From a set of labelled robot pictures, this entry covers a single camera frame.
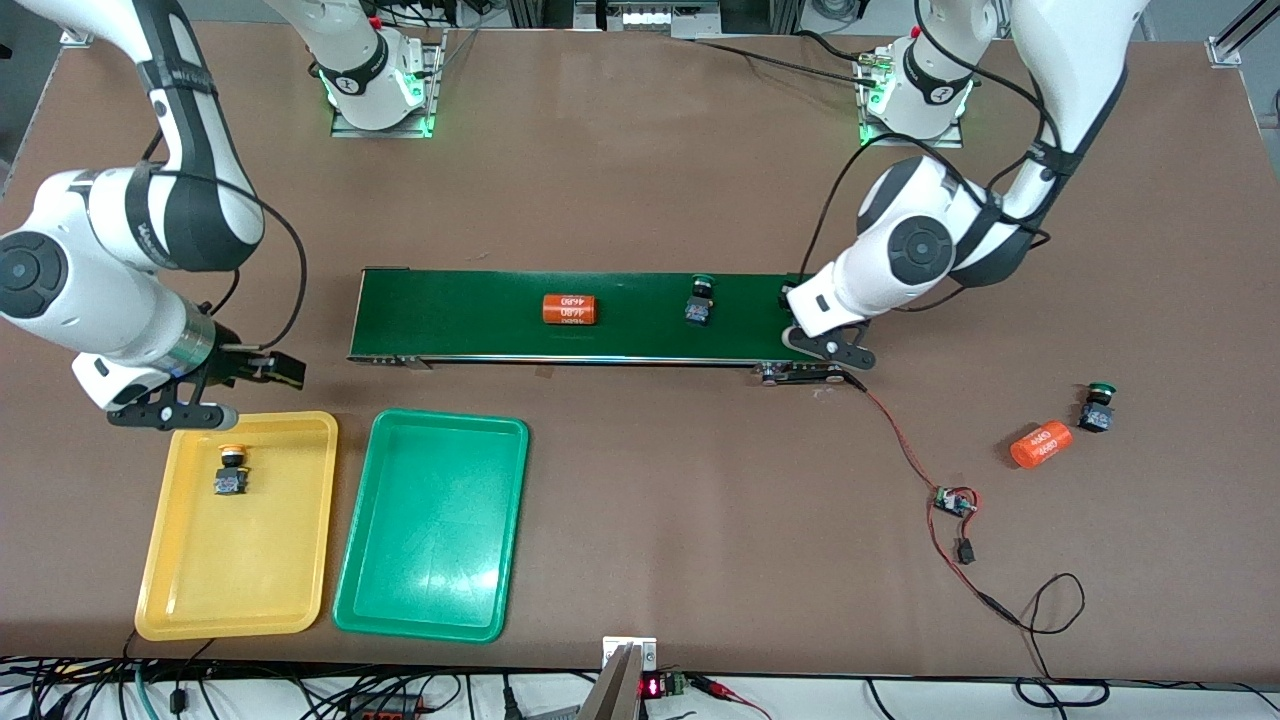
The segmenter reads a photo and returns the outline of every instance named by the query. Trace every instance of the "gray floor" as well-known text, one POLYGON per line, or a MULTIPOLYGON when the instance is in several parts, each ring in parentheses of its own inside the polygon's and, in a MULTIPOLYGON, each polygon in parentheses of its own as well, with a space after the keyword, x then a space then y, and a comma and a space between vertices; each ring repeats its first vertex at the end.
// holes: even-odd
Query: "gray floor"
MULTIPOLYGON (((192 19, 279 22, 279 15, 261 0, 180 0, 192 19)), ((1225 27, 1245 5, 1245 0, 1152 0, 1143 29, 1147 40, 1202 41, 1225 27)), ((913 23, 909 0, 872 0, 867 17, 856 23, 829 20, 806 8, 803 26, 818 32, 849 35, 897 35, 913 23)), ((14 50, 10 60, 0 60, 0 177, 14 161, 40 91, 58 51, 59 31, 51 23, 18 8, 14 0, 0 0, 0 44, 14 50)), ((1244 51, 1244 85, 1248 88, 1260 132, 1280 176, 1280 22, 1268 27, 1244 51)), ((1231 70, 1222 70, 1224 82, 1234 82, 1231 70)))

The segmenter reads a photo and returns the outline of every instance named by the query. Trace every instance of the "yellow tray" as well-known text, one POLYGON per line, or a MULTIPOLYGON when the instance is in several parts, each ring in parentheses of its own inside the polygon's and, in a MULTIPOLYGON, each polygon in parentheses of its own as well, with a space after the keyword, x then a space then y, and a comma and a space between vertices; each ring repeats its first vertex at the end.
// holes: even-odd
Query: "yellow tray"
POLYGON ((338 423, 241 415, 169 446, 133 623, 148 641, 297 633, 320 612, 338 423), (248 489, 214 495, 218 446, 247 448, 248 489))

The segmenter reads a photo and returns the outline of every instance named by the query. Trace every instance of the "green tray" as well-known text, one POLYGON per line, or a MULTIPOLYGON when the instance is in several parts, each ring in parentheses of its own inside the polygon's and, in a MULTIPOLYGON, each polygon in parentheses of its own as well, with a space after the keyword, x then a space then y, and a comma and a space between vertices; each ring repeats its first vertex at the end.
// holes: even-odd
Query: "green tray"
POLYGON ((717 273, 710 323, 685 322, 691 273, 366 268, 351 360, 754 366, 813 361, 782 345, 788 275, 717 273), (594 325, 543 323, 547 293, 593 295, 594 325))
POLYGON ((353 633, 470 643, 502 633, 529 428, 387 410, 374 420, 334 600, 353 633))

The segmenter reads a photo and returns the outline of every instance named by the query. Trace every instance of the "brown table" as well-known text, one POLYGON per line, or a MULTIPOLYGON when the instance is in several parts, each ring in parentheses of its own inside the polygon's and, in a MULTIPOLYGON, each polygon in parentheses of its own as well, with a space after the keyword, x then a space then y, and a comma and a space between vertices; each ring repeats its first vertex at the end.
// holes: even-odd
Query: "brown table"
MULTIPOLYGON (((794 269, 856 141, 847 87, 643 33, 486 32, 451 68, 435 140, 330 140, 288 27, 198 33, 244 165, 312 261, 283 347, 310 364, 306 391, 216 397, 324 409, 342 427, 321 620, 210 655, 590 667, 602 635, 632 633, 657 635, 663 662, 707 670, 1033 673, 1019 633, 934 555, 925 491, 851 388, 760 388, 716 369, 415 374, 344 360, 365 265, 794 269), (532 428, 507 629, 492 646, 328 620, 369 427, 392 406, 532 428)), ((841 69, 805 41, 745 42, 841 69)), ((1011 72, 1012 47, 989 64, 1011 72)), ((1053 571, 1084 580, 1084 616, 1042 643, 1057 674, 1276 682, 1280 195, 1236 74, 1210 69, 1198 45, 1134 45, 1130 69, 1050 217, 1055 242, 1004 284, 877 320, 867 382, 940 482, 983 492, 974 582, 1021 609, 1053 571), (1038 470, 1010 466, 1012 438, 1070 419, 1082 383, 1102 379, 1120 388, 1112 432, 1038 470)), ((988 83, 952 156, 986 178, 1033 126, 988 83)), ((65 53, 0 227, 55 170, 132 163, 154 127, 120 53, 65 53)), ((872 179, 906 155, 877 149, 854 170, 822 261, 854 238, 872 179)), ((270 233, 220 316, 247 338, 278 328, 296 282, 288 241, 270 233)), ((168 279, 196 299, 227 281, 168 279)), ((114 655, 168 437, 108 427, 70 352, 8 324, 0 347, 0 650, 114 655)), ((1052 621, 1074 606, 1065 589, 1047 601, 1052 621)))

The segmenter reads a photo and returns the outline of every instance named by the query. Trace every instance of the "orange cylinder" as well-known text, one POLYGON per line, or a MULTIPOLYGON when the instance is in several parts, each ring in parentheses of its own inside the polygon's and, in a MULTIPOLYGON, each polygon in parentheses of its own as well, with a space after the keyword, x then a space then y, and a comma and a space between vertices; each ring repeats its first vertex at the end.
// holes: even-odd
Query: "orange cylinder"
POLYGON ((543 322, 548 325, 594 325, 595 296, 544 295, 543 322))
POLYGON ((1050 420, 1009 446, 1014 462, 1034 468, 1071 446, 1071 430, 1057 420, 1050 420))

